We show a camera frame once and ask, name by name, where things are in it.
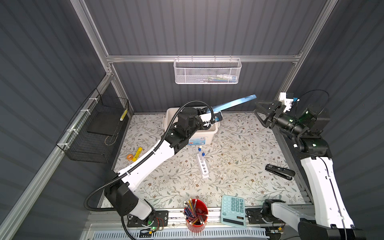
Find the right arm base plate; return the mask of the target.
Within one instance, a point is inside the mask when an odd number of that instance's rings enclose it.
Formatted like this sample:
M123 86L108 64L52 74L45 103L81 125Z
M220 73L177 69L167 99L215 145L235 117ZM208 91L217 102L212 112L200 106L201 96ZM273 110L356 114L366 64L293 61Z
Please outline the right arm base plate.
M246 217L250 224L269 224L268 213L263 208L246 208Z

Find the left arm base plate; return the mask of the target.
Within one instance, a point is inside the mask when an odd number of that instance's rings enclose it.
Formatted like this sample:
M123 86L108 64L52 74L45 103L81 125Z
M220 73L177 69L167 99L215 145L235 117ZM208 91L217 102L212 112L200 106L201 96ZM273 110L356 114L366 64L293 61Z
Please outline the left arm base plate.
M128 228L141 228L141 227L166 227L169 220L169 211L165 210L156 210L155 216L152 219L152 222L149 224L144 220L140 220L138 217L128 215L127 216L127 227Z

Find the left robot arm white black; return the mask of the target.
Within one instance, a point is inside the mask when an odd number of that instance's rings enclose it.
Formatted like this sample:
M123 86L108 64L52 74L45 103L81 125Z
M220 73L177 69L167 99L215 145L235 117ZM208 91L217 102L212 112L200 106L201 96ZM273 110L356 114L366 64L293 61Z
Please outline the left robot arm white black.
M85 209L92 212L115 211L122 219L134 216L143 221L145 226L151 226L156 218L156 211L147 201L138 198L135 190L159 165L187 146L197 131L209 130L222 119L222 113L215 113L208 104L200 109L192 107L191 102L185 103L173 115L155 146L133 164L118 173L112 173L107 183L93 190L85 198ZM90 199L99 191L104 192L112 207L97 208L90 205Z

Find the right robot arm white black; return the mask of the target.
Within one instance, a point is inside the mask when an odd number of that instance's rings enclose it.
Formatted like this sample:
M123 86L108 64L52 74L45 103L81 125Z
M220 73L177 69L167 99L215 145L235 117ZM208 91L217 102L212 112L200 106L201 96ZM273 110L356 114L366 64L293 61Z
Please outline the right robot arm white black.
M325 105L308 105L298 116L299 98L281 93L277 101L257 101L254 114L265 128L278 129L291 142L290 151L299 153L306 173L314 217L293 209L282 200L267 199L261 214L269 223L275 220L291 226L302 240L364 240L344 205L333 168L329 144L322 138L330 121Z

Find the blue plastic bin lid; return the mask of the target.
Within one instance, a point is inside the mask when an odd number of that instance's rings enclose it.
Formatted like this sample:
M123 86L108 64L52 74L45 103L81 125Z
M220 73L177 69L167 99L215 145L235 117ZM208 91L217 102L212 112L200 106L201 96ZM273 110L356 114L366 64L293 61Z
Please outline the blue plastic bin lid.
M250 95L250 96L247 96L244 98L236 99L236 100L230 101L228 103L224 103L224 104L212 107L212 110L213 110L213 113L218 113L218 112L221 112L223 110L235 107L237 105L241 105L243 103L255 100L256 98L257 98L256 95Z

